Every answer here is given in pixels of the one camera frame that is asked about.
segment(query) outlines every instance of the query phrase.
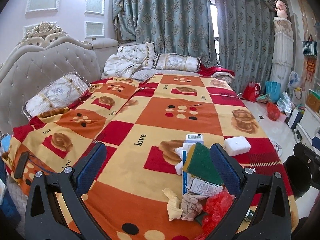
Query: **red plastic bag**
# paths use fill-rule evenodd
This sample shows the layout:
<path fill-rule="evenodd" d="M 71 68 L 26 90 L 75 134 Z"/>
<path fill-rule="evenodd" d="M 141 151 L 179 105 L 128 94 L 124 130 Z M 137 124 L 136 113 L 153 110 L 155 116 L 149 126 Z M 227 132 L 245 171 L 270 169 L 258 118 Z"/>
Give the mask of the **red plastic bag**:
<path fill-rule="evenodd" d="M 259 97 L 261 91 L 261 85 L 259 83 L 249 83 L 245 88 L 242 97 L 251 102 L 255 102 L 256 98 Z"/>
<path fill-rule="evenodd" d="M 203 233 L 194 240 L 204 240 L 219 224 L 232 203 L 233 198 L 227 191 L 222 191 L 215 196 L 209 197 L 203 208 L 203 211 L 208 213 L 202 219 Z"/>
<path fill-rule="evenodd" d="M 268 102 L 267 103 L 267 111 L 268 111 L 268 117 L 272 121 L 277 121 L 280 117 L 280 110 L 278 106 L 275 104 Z"/>

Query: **checkered blanket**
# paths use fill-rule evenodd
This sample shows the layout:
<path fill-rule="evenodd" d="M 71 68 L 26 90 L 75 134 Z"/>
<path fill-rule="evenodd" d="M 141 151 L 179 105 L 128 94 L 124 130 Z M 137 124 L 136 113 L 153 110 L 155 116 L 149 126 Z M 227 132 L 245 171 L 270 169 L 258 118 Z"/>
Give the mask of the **checkered blanket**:
<path fill-rule="evenodd" d="M 107 158 L 84 203 L 112 239 L 194 239 L 202 230 L 196 222 L 169 222 L 164 188 L 181 199 L 181 176 L 175 172 L 180 158 L 174 149 L 186 134 L 201 133 L 204 144 L 223 143 L 244 136 L 251 144 L 247 154 L 236 156 L 243 167 L 271 175 L 279 171 L 289 195 L 292 228 L 297 207 L 284 168 L 271 142 L 253 115 L 226 82 L 211 77 L 157 74 L 144 83 L 111 78 L 94 87 L 69 108 L 55 109 L 14 129 L 5 162 L 13 174 L 22 152 L 29 151 L 23 178 L 28 194 L 38 170 L 61 172 L 86 155 L 93 141 L 107 146 Z M 70 228 L 76 226 L 61 209 Z M 252 202 L 255 210 L 259 202 Z M 248 226 L 244 222 L 239 230 Z"/>

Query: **striped handbag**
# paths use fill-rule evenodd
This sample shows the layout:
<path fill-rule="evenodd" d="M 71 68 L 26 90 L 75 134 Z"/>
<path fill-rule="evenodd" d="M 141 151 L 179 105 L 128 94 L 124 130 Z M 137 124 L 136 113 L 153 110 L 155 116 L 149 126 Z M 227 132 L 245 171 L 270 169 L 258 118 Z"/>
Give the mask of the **striped handbag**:
<path fill-rule="evenodd" d="M 317 42 L 313 41 L 311 34 L 307 41 L 302 42 L 302 47 L 303 55 L 310 58 L 317 58 Z"/>

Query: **blue shopping bag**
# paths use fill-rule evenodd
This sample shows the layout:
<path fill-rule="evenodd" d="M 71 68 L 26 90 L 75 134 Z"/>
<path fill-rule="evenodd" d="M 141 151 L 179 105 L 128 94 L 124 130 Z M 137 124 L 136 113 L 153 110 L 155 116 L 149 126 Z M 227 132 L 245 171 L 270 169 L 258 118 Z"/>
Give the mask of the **blue shopping bag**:
<path fill-rule="evenodd" d="M 266 81 L 266 94 L 270 95 L 270 100 L 275 103 L 281 96 L 281 85 L 277 82 Z"/>

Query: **white foam block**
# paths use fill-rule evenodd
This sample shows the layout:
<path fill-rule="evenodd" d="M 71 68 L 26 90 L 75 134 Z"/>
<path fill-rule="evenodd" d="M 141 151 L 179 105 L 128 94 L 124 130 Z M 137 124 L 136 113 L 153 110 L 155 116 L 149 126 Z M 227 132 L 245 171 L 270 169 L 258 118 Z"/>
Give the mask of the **white foam block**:
<path fill-rule="evenodd" d="M 250 151 L 251 145 L 246 138 L 239 136 L 225 139 L 223 148 L 229 156 L 236 156 Z"/>

